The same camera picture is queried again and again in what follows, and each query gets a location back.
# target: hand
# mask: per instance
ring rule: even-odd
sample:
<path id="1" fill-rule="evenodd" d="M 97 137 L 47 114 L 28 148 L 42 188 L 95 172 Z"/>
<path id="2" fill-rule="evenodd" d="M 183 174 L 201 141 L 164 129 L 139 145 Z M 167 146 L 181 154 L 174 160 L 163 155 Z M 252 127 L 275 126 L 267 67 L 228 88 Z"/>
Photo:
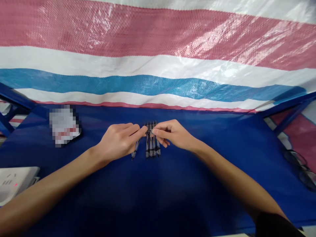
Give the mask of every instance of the hand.
<path id="1" fill-rule="evenodd" d="M 94 153 L 101 161 L 111 162 L 135 151 L 136 142 L 146 133 L 147 127 L 138 124 L 113 124 L 106 130 Z"/>
<path id="2" fill-rule="evenodd" d="M 197 140 L 175 119 L 160 122 L 154 127 L 152 133 L 156 135 L 157 140 L 165 148 L 170 145 L 166 139 L 170 140 L 177 147 L 186 150 L 190 150 L 190 147 Z"/>

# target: blue metal frame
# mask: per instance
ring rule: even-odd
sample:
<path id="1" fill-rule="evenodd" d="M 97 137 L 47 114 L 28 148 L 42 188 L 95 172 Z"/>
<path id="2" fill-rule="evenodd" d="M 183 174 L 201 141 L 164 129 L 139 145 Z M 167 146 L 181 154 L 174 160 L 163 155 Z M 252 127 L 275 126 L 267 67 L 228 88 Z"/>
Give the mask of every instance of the blue metal frame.
<path id="1" fill-rule="evenodd" d="M 289 100 L 289 101 L 286 101 L 284 103 L 281 103 L 279 105 L 276 105 L 274 107 L 272 107 L 271 109 L 268 109 L 268 110 L 265 110 L 265 111 L 262 111 L 260 112 L 259 114 L 261 115 L 262 118 L 266 118 L 266 117 L 269 117 L 273 114 L 277 114 L 277 113 L 280 113 L 284 110 L 287 110 L 293 106 L 296 106 L 300 103 L 303 103 L 305 102 L 306 100 L 309 100 L 309 99 L 315 99 L 316 98 L 316 92 L 313 92 L 313 93 L 310 93 L 310 94 L 307 94 L 307 95 L 303 95 L 303 96 L 300 96 L 298 98 L 295 98 L 295 99 L 292 99 L 292 100 Z"/>
<path id="2" fill-rule="evenodd" d="M 1 113 L 0 113 L 0 131 L 6 137 L 8 137 L 14 131 L 14 128 L 9 123 L 9 120 L 7 120 Z"/>
<path id="3" fill-rule="evenodd" d="M 10 111 L 5 116 L 0 113 L 0 131 L 3 135 L 8 137 L 14 131 L 14 128 L 9 121 L 18 111 L 27 114 L 36 105 L 2 83 L 0 83 L 0 99 L 9 102 L 12 105 Z"/>
<path id="4" fill-rule="evenodd" d="M 315 98 L 310 98 L 303 103 L 297 105 L 283 120 L 282 122 L 273 130 L 278 136 L 303 110 L 314 100 Z"/>

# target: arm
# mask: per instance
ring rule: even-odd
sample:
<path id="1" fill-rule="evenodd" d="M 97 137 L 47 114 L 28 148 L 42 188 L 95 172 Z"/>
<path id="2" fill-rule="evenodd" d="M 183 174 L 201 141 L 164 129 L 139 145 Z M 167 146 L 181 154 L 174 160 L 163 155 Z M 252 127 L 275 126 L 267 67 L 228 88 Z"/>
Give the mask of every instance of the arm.
<path id="1" fill-rule="evenodd" d="M 29 187 L 0 208 L 0 236 L 26 230 L 41 219 L 77 183 L 111 161 L 131 154 L 147 127 L 111 125 L 99 144 Z"/>
<path id="2" fill-rule="evenodd" d="M 153 134 L 164 147 L 169 145 L 166 140 L 168 139 L 177 147 L 194 153 L 229 192 L 241 201 L 254 222 L 260 212 L 279 214 L 287 219 L 279 205 L 263 187 L 214 149 L 193 137 L 177 120 L 157 124 Z"/>

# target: woven plastic sheet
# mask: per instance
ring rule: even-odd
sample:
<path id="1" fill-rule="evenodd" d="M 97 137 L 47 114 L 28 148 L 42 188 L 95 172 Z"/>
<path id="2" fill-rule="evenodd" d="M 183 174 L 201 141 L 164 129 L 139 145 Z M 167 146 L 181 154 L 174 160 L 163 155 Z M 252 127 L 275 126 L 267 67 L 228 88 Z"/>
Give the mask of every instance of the woven plastic sheet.
<path id="1" fill-rule="evenodd" d="M 40 103 L 257 112 L 316 90 L 316 4 L 0 2 L 0 82 Z"/>

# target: finger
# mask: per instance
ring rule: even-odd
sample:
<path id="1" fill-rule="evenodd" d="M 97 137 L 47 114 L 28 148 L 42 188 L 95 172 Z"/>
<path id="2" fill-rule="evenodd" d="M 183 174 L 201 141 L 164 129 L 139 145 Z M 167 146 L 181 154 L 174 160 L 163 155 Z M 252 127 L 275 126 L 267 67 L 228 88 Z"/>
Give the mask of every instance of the finger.
<path id="1" fill-rule="evenodd" d="M 158 123 L 154 128 L 157 129 L 167 129 L 167 130 L 171 130 L 172 125 L 174 124 L 175 120 L 169 120 L 169 121 L 165 121 L 165 122 L 160 122 Z"/>
<path id="2" fill-rule="evenodd" d="M 134 124 L 126 129 L 124 129 L 122 132 L 127 135 L 130 136 L 133 133 L 137 132 L 139 130 L 139 125 L 138 124 Z"/>
<path id="3" fill-rule="evenodd" d="M 168 144 L 166 143 L 166 140 L 160 137 L 156 137 L 156 139 L 159 141 L 161 145 L 163 145 L 165 148 L 167 148 Z"/>
<path id="4" fill-rule="evenodd" d="M 116 124 L 117 128 L 119 130 L 123 130 L 123 129 L 126 129 L 130 126 L 132 126 L 133 124 L 132 123 L 121 123 L 121 124 Z"/>
<path id="5" fill-rule="evenodd" d="M 160 130 L 160 129 L 157 129 L 155 128 L 153 131 L 152 131 L 153 134 L 155 134 L 156 136 L 158 137 L 161 137 L 161 138 L 167 138 L 170 140 L 170 138 L 172 137 L 172 133 L 170 132 L 166 132 L 164 130 Z"/>
<path id="6" fill-rule="evenodd" d="M 147 127 L 143 126 L 141 129 L 139 129 L 137 132 L 135 132 L 133 135 L 129 137 L 132 143 L 137 142 L 143 135 L 146 133 Z"/>

